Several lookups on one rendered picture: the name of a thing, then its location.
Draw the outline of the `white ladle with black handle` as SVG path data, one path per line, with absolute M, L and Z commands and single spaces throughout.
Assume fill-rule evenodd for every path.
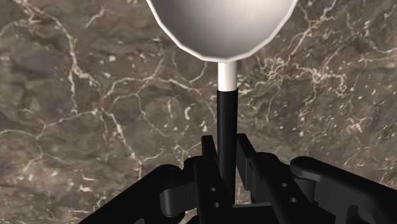
M 182 50 L 217 64 L 219 172 L 235 200 L 238 61 L 269 44 L 298 0 L 146 0 L 157 24 Z

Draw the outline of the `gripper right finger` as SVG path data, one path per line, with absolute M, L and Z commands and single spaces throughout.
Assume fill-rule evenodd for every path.
M 397 224 L 397 190 L 312 157 L 289 164 L 237 135 L 237 170 L 278 224 Z

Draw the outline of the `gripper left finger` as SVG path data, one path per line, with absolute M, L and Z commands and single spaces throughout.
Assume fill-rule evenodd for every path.
M 233 207 L 212 136 L 202 136 L 201 147 L 202 155 L 186 159 L 182 169 L 157 167 L 79 224 L 179 224 L 191 209 L 198 212 L 191 224 L 231 221 Z

